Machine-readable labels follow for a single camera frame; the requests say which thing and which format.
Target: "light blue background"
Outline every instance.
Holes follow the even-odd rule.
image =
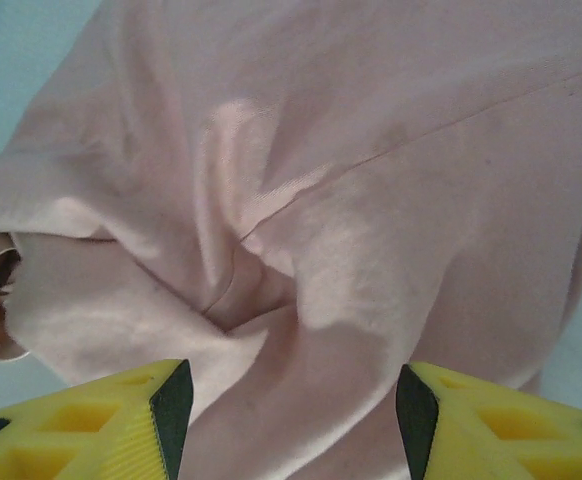
[[[98,0],[0,0],[0,149]],[[0,407],[62,383],[33,357],[0,364]],[[549,398],[582,408],[582,305],[545,371]]]

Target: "pink cloth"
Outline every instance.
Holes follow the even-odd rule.
[[[182,478],[408,478],[401,365],[520,387],[579,295],[582,1],[107,1],[0,233],[68,381],[191,360]]]

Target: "pink fabric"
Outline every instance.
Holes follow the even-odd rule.
[[[582,1],[108,1],[0,233],[65,379],[191,360],[182,478],[408,478],[401,365],[520,387],[581,290]]]

